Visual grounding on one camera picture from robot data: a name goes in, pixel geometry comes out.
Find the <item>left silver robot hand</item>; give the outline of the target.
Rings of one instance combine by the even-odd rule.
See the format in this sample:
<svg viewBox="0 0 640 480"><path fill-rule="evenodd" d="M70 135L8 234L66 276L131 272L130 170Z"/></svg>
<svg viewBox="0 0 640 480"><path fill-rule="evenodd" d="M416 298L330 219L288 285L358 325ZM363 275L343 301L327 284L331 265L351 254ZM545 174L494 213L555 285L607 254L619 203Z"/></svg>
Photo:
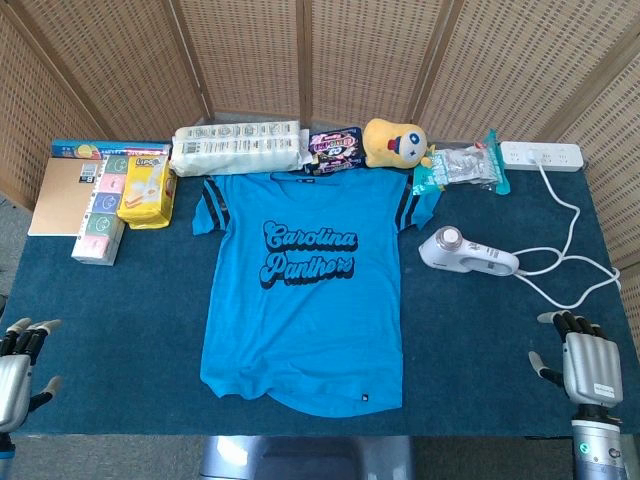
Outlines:
<svg viewBox="0 0 640 480"><path fill-rule="evenodd" d="M31 412L51 401L59 392L62 377L52 377L32 394L33 370L45 340L60 327L60 319L33 323L21 318L1 338L1 433L10 434L23 425Z"/></svg>

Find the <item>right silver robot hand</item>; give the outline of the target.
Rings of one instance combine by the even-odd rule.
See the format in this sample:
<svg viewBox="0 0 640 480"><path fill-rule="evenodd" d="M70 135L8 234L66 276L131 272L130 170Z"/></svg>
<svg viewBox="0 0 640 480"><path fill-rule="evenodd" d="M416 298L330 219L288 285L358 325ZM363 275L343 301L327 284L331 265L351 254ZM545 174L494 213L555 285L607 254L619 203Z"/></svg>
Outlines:
<svg viewBox="0 0 640 480"><path fill-rule="evenodd" d="M537 322L555 327L563 361L563 370L555 371L537 352L529 351L531 367L540 378L563 389L576 405L613 408L623 401L618 345L608 339L599 324L568 310L542 313Z"/></svg>

